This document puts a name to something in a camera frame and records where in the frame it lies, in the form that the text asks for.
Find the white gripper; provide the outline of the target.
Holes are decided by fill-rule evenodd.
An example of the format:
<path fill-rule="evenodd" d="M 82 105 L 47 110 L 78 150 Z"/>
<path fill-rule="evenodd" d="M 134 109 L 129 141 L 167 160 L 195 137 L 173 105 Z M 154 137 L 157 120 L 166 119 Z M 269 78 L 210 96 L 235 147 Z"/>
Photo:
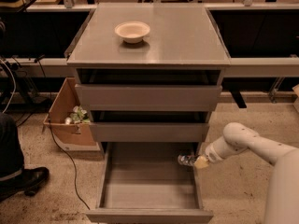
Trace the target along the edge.
<path fill-rule="evenodd" d="M 200 155 L 194 162 L 196 169 L 207 168 L 209 162 L 217 163 L 228 158 L 227 143 L 223 138 L 219 138 L 216 141 L 210 143 L 205 149 L 205 155 Z"/>

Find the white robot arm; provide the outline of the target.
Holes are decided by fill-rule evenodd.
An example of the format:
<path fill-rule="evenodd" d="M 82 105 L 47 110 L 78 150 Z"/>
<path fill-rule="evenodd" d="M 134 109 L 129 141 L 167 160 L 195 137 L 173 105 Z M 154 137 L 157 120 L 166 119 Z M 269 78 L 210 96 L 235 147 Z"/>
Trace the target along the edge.
<path fill-rule="evenodd" d="M 194 167 L 250 150 L 274 169 L 269 180 L 263 224 L 299 224 L 299 148 L 261 137 L 241 123 L 227 124 L 222 136 L 195 158 Z"/>

